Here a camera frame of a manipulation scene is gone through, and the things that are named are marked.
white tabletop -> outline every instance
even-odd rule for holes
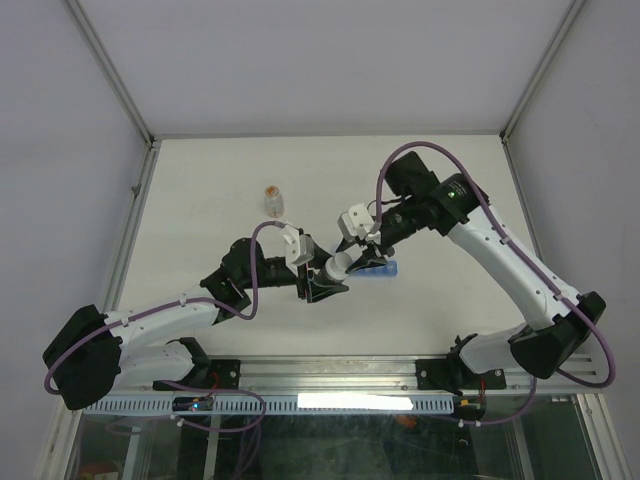
[[[336,220],[373,200],[389,153],[416,137],[165,140],[146,201],[121,307],[144,305],[197,284],[230,245],[268,220],[264,189],[280,187],[284,220],[329,250]],[[509,227],[531,246],[524,214],[497,136],[420,138],[456,155]],[[440,154],[417,150],[441,180],[455,172]],[[385,191],[386,198],[391,193]],[[277,229],[259,237],[266,256],[283,255]],[[522,322],[491,277],[451,241],[424,230],[396,246],[394,278],[354,277],[348,293],[317,304],[295,287],[260,290],[252,321],[232,319],[194,335],[209,354],[441,354],[456,335],[491,333]]]

bright white light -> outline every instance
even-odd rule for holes
[[[298,408],[351,408],[360,410],[413,410],[410,398],[364,393],[300,393]]]

clear plastic bottle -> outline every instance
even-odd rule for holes
[[[264,205],[267,214],[272,218],[280,218],[284,215],[284,201],[280,194],[280,189],[271,185],[264,190]]]

glass panel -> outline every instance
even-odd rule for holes
[[[523,397],[487,397],[491,417],[509,415],[522,402]],[[189,419],[237,428],[253,418]],[[139,434],[109,433],[114,421],[136,426]],[[459,428],[424,415],[309,414],[267,416],[260,428],[218,435],[177,428],[169,419],[94,415],[83,418],[81,430],[80,454],[69,466],[68,479],[599,478],[571,399],[540,397],[521,421],[481,428]]]

white cylindrical object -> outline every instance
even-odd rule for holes
[[[331,280],[342,283],[349,276],[347,268],[351,266],[352,262],[353,260],[347,252],[338,252],[327,260],[324,270]]]
[[[264,205],[267,209],[267,215],[272,218],[279,218],[284,214],[284,201],[280,189],[275,185],[265,188]]]

